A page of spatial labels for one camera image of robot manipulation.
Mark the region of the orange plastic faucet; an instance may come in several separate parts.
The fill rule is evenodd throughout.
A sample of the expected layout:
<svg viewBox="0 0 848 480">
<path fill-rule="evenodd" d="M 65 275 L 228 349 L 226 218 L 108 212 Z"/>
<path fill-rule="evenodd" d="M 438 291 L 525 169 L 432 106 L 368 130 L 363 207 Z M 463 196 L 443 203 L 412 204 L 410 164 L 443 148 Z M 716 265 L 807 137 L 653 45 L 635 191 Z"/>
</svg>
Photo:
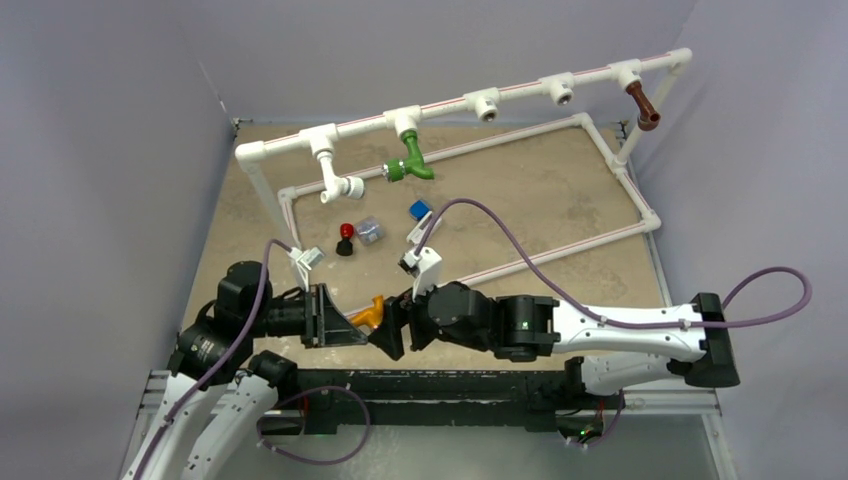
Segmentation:
<svg viewBox="0 0 848 480">
<path fill-rule="evenodd" d="M 384 316 L 384 297 L 377 295 L 372 299 L 372 305 L 362 309 L 350 318 L 354 327 L 367 327 L 376 330 L 380 327 Z"/>
</svg>

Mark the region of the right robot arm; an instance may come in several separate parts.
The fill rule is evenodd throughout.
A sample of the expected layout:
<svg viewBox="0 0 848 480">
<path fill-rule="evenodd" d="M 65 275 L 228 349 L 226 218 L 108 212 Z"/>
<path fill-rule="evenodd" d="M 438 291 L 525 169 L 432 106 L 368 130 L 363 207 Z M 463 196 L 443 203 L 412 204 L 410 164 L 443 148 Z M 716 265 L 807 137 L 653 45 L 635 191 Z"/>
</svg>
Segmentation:
<svg viewBox="0 0 848 480">
<path fill-rule="evenodd" d="M 673 377 L 711 389 L 740 383 L 723 307 L 713 293 L 664 308 L 578 309 L 548 296 L 491 298 L 450 282 L 423 296 L 405 292 L 385 300 L 368 342 L 398 360 L 405 353 L 404 328 L 413 351 L 438 340 L 514 363 L 569 354 L 561 392 L 576 407 Z"/>
</svg>

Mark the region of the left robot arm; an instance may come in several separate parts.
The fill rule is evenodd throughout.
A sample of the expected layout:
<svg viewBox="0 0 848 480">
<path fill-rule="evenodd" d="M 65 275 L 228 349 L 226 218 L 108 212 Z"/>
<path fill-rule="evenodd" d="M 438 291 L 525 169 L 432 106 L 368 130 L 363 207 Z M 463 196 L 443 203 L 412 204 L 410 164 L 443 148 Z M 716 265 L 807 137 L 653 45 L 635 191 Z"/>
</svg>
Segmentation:
<svg viewBox="0 0 848 480">
<path fill-rule="evenodd" d="M 257 338 L 287 336 L 308 348 L 367 342 L 325 285 L 274 295 L 265 265 L 231 265 L 216 298 L 178 336 L 165 392 L 126 478 L 217 478 L 267 411 L 303 397 L 296 363 L 254 351 Z"/>
</svg>

